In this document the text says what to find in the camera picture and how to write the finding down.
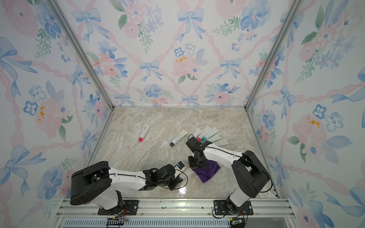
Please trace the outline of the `purple cloth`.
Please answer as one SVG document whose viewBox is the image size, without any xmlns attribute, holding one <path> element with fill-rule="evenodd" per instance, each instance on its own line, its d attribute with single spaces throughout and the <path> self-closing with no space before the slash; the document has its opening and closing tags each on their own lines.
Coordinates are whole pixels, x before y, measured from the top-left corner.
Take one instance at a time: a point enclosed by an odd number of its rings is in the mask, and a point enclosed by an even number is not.
<svg viewBox="0 0 365 228">
<path fill-rule="evenodd" d="M 216 161 L 208 161 L 208 166 L 193 169 L 195 174 L 200 178 L 203 183 L 209 181 L 219 170 L 220 165 Z"/>
</svg>

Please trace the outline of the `white tube black cap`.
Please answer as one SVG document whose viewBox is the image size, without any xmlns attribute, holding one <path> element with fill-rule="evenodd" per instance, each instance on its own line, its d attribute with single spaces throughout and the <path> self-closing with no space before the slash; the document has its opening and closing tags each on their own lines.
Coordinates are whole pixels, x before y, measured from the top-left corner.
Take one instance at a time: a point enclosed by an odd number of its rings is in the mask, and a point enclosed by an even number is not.
<svg viewBox="0 0 365 228">
<path fill-rule="evenodd" d="M 197 128 L 194 133 L 193 133 L 193 136 L 195 138 L 198 138 L 198 136 L 202 133 L 202 130 L 200 128 Z"/>
</svg>

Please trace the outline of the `white tube front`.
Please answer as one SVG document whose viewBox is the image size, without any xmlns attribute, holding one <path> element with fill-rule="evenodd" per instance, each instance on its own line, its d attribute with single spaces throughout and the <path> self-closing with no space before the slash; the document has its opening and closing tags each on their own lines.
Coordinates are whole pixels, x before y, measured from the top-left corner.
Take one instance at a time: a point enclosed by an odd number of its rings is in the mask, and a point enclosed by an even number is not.
<svg viewBox="0 0 365 228">
<path fill-rule="evenodd" d="M 213 142 L 213 144 L 216 146 L 225 146 L 225 145 L 229 145 L 229 142 L 227 139 L 221 139 L 221 140 Z"/>
</svg>

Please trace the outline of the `white tube pink cap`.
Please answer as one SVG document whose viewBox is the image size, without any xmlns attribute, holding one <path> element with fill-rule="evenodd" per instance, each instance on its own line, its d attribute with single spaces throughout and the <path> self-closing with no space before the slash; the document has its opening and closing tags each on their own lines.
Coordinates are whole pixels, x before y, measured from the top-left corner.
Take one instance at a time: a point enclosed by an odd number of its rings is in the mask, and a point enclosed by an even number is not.
<svg viewBox="0 0 365 228">
<path fill-rule="evenodd" d="M 202 138 L 203 137 L 205 137 L 205 135 L 207 134 L 207 133 L 209 133 L 210 131 L 212 130 L 212 128 L 210 128 L 210 127 L 208 127 L 208 126 L 206 126 L 205 128 L 204 128 L 204 130 L 198 135 L 198 137 L 197 137 L 197 140 L 200 142 L 201 140 L 202 140 Z"/>
<path fill-rule="evenodd" d="M 144 138 L 145 138 L 145 136 L 146 136 L 146 134 L 147 134 L 148 130 L 150 129 L 150 127 L 151 127 L 151 125 L 150 125 L 150 124 L 145 124 L 145 125 L 143 126 L 142 131 L 141 131 L 141 134 L 140 134 L 140 136 L 139 136 L 139 138 L 138 138 L 138 141 L 139 141 L 139 142 L 142 142 L 142 141 L 144 140 Z"/>
</svg>

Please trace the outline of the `white toothpaste tube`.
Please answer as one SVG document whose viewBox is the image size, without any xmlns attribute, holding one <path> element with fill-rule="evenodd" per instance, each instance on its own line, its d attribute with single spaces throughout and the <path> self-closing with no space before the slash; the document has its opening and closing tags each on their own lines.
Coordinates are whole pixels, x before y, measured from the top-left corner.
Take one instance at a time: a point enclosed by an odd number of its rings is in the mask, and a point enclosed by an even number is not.
<svg viewBox="0 0 365 228">
<path fill-rule="evenodd" d="M 206 141 L 207 139 L 211 138 L 212 136 L 216 135 L 220 130 L 218 130 L 216 127 L 210 130 L 207 134 L 204 135 L 202 138 L 202 141 Z"/>
</svg>

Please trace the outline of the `white tube dark cap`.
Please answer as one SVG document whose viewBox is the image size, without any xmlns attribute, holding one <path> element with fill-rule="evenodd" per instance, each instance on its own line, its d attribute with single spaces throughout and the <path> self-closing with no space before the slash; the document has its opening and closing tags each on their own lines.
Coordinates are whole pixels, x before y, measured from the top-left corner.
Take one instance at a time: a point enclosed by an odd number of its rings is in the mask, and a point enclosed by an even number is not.
<svg viewBox="0 0 365 228">
<path fill-rule="evenodd" d="M 188 168 L 181 172 L 180 176 L 183 178 L 190 177 L 194 174 L 194 171 L 191 168 Z"/>
</svg>

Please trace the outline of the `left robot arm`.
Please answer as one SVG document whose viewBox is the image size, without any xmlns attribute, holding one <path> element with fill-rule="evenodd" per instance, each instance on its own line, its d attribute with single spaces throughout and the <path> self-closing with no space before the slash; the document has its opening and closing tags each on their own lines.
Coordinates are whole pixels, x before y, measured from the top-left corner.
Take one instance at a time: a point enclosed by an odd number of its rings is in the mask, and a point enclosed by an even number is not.
<svg viewBox="0 0 365 228">
<path fill-rule="evenodd" d="M 179 177 L 186 166 L 179 162 L 173 166 L 152 168 L 140 172 L 121 171 L 100 161 L 72 174 L 70 204 L 97 204 L 107 211 L 124 207 L 120 190 L 152 191 L 156 187 L 177 190 L 183 181 Z"/>
</svg>

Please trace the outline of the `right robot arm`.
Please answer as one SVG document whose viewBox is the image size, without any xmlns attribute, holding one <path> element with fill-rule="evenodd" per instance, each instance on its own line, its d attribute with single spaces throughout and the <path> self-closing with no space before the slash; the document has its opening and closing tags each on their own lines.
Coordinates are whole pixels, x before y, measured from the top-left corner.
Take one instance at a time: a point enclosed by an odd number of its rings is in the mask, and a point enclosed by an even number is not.
<svg viewBox="0 0 365 228">
<path fill-rule="evenodd" d="M 209 161 L 232 169 L 238 187 L 226 200 L 231 211 L 241 208 L 245 202 L 255 198 L 271 180 L 268 171 L 252 151 L 233 152 L 210 141 L 200 142 L 193 136 L 187 140 L 186 145 L 193 153 L 188 157 L 192 170 L 208 166 Z"/>
</svg>

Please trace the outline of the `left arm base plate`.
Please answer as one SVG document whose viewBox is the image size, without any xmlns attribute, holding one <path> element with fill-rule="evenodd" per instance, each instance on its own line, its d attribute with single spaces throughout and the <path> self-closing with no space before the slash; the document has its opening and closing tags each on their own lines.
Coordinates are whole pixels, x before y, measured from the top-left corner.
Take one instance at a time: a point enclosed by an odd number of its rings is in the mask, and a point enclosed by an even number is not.
<svg viewBox="0 0 365 228">
<path fill-rule="evenodd" d="M 127 215 L 127 216 L 135 216 L 137 214 L 139 201 L 138 200 L 122 200 L 121 203 L 118 203 L 116 207 L 106 210 L 102 207 L 98 210 L 98 215 L 100 216 L 112 216 L 112 215 Z"/>
</svg>

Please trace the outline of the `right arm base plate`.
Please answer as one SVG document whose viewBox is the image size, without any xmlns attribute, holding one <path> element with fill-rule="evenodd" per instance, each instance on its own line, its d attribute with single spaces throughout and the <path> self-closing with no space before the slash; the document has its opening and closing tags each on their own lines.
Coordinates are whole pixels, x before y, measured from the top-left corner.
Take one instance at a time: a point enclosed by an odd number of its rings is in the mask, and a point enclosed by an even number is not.
<svg viewBox="0 0 365 228">
<path fill-rule="evenodd" d="M 240 207 L 235 206 L 233 203 L 229 203 L 227 200 L 214 200 L 213 211 L 215 215 L 237 216 L 241 215 L 253 215 L 252 204 L 250 201 L 246 201 Z"/>
</svg>

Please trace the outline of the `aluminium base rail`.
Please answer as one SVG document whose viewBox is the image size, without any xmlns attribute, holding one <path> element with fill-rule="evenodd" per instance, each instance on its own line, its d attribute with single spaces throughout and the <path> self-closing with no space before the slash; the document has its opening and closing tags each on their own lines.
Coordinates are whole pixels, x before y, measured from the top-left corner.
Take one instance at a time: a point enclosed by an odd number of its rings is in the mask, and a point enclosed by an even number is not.
<svg viewBox="0 0 365 228">
<path fill-rule="evenodd" d="M 220 215 L 213 199 L 139 198 L 135 215 L 101 216 L 94 204 L 64 200 L 52 228 L 298 228 L 287 199 L 251 199 L 238 215 Z"/>
</svg>

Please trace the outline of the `aluminium corner post right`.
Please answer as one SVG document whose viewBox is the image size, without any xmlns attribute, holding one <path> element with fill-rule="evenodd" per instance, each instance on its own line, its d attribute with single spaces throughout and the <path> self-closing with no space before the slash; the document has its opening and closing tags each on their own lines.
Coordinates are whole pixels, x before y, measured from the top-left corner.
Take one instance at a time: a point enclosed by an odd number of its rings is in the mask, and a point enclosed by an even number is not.
<svg viewBox="0 0 365 228">
<path fill-rule="evenodd" d="M 250 98 L 248 99 L 248 101 L 245 105 L 246 112 L 249 111 L 249 109 L 253 105 L 256 94 L 258 93 L 259 88 L 261 86 L 261 83 L 264 81 L 266 74 L 269 71 L 269 68 L 271 67 L 272 63 L 274 62 L 276 55 L 281 48 L 283 40 L 285 39 L 286 35 L 289 33 L 289 29 L 292 26 L 296 16 L 298 15 L 298 11 L 300 10 L 302 3 L 303 3 L 303 1 L 301 1 L 301 0 L 293 1 L 293 4 L 290 7 L 287 17 L 285 18 L 285 21 L 284 21 L 281 29 L 279 30 L 278 37 L 275 40 L 275 42 L 273 43 L 273 46 L 269 52 L 267 61 L 264 65 L 260 75 L 258 76 L 256 83 L 254 84 L 253 90 L 250 94 Z"/>
</svg>

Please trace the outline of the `aluminium corner post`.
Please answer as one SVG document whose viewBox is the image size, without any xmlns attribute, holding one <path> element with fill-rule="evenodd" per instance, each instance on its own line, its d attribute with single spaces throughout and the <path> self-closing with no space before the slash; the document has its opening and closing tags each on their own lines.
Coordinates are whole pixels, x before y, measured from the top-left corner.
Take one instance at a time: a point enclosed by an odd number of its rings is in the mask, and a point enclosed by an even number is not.
<svg viewBox="0 0 365 228">
<path fill-rule="evenodd" d="M 283 40 L 285 39 L 286 35 L 289 33 L 289 29 L 292 26 L 296 16 L 298 15 L 298 11 L 300 10 L 302 3 L 303 3 L 303 1 L 301 1 L 301 0 L 293 1 L 293 4 L 290 7 L 287 17 L 285 18 L 285 21 L 284 21 L 281 29 L 279 30 L 278 37 L 275 40 L 275 42 L 273 43 L 273 46 L 269 52 L 267 61 L 264 65 L 260 75 L 258 76 L 256 83 L 254 84 L 253 90 L 250 94 L 250 98 L 248 99 L 248 101 L 245 105 L 246 112 L 249 111 L 249 109 L 253 105 L 256 94 L 258 93 L 259 88 L 261 86 L 261 83 L 264 81 L 266 74 L 269 71 L 269 68 L 271 67 L 272 63 L 274 62 L 276 55 L 281 48 Z"/>
<path fill-rule="evenodd" d="M 66 16 L 64 15 L 60 5 L 55 0 L 47 0 L 45 1 L 47 5 L 49 6 L 51 12 L 53 13 L 56 20 L 60 23 L 61 28 L 64 30 L 65 34 L 67 35 L 68 39 L 70 40 L 70 43 L 72 47 L 74 48 L 77 56 L 79 57 L 81 63 L 85 67 L 87 73 L 89 74 L 90 78 L 96 85 L 96 88 L 99 90 L 102 98 L 105 100 L 107 106 L 113 110 L 114 105 L 111 102 L 110 97 L 108 96 L 106 90 L 104 89 L 101 81 L 99 80 L 98 76 L 96 75 L 91 62 L 88 60 L 86 52 L 84 51 L 81 43 L 77 39 L 77 36 L 72 29 L 69 21 L 67 20 Z"/>
</svg>

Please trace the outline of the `aluminium corner post left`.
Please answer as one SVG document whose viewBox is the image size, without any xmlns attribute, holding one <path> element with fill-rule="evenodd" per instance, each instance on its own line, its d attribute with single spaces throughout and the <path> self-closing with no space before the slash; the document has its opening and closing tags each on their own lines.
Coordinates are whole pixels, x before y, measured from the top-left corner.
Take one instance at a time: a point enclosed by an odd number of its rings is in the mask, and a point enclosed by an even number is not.
<svg viewBox="0 0 365 228">
<path fill-rule="evenodd" d="M 51 12 L 53 13 L 56 20 L 60 23 L 61 28 L 64 30 L 65 34 L 67 35 L 68 39 L 70 40 L 70 43 L 72 47 L 74 48 L 77 56 L 79 57 L 81 63 L 85 67 L 87 73 L 89 74 L 90 78 L 96 85 L 96 88 L 99 90 L 102 98 L 105 100 L 107 106 L 113 110 L 114 105 L 111 102 L 110 97 L 108 96 L 106 90 L 104 89 L 101 81 L 99 80 L 98 76 L 96 75 L 91 62 L 88 60 L 86 52 L 84 51 L 81 43 L 77 39 L 77 36 L 72 29 L 69 21 L 67 20 L 66 16 L 64 15 L 60 5 L 55 0 L 47 0 L 45 1 L 47 5 L 49 6 Z"/>
</svg>

